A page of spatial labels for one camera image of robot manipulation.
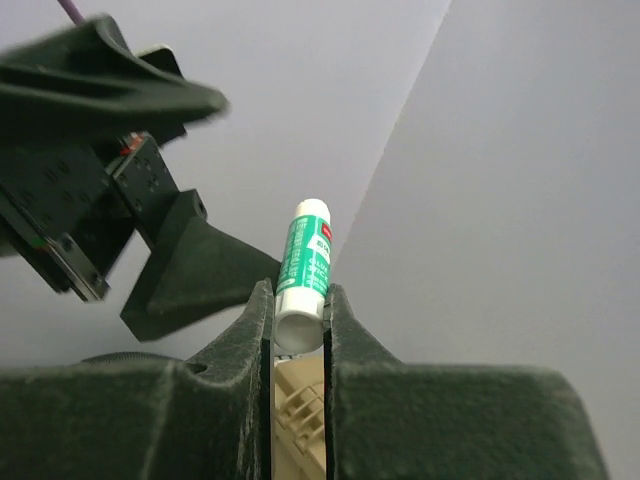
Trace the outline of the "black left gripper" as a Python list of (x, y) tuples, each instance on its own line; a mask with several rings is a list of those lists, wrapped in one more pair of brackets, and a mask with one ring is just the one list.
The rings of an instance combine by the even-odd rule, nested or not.
[(246, 303), (280, 262), (210, 225), (158, 142), (135, 131), (211, 119), (217, 89), (134, 55), (102, 14), (1, 53), (1, 234), (56, 292), (101, 301), (134, 234), (150, 255), (120, 317), (154, 341)]

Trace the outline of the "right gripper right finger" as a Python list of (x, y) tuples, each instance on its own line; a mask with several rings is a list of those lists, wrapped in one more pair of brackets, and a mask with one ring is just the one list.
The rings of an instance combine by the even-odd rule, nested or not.
[(325, 439), (331, 479), (605, 479), (577, 392), (540, 367), (401, 362), (325, 302)]

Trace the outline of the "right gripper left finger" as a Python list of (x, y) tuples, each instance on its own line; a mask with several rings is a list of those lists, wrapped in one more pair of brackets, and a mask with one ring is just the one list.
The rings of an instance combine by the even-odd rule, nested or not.
[(1, 374), (5, 479), (268, 479), (272, 288), (186, 361)]

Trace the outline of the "white green glue stick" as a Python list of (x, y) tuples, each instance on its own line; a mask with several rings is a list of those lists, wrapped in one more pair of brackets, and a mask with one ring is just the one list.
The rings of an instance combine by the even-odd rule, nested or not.
[(274, 339), (287, 353), (311, 353), (323, 344), (331, 251), (328, 206), (320, 199), (303, 200), (288, 228), (276, 287)]

